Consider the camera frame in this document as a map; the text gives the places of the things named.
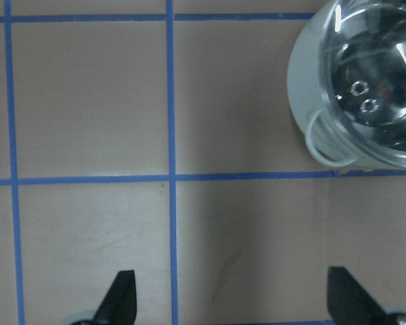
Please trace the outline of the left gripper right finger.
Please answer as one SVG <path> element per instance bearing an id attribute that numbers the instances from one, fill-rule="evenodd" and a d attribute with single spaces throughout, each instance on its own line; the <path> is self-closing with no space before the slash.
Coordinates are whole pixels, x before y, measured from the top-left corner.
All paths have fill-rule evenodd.
<path id="1" fill-rule="evenodd" d="M 326 305 L 335 324 L 386 324 L 388 314 L 345 267 L 330 266 Z"/>

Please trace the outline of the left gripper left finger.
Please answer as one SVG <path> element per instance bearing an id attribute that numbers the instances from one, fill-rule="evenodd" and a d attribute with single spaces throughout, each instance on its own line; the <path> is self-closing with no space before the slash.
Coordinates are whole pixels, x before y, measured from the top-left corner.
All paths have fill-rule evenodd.
<path id="1" fill-rule="evenodd" d="M 131 325 L 137 316 L 137 291 L 135 272 L 119 271 L 99 305 L 93 322 L 95 324 Z"/>

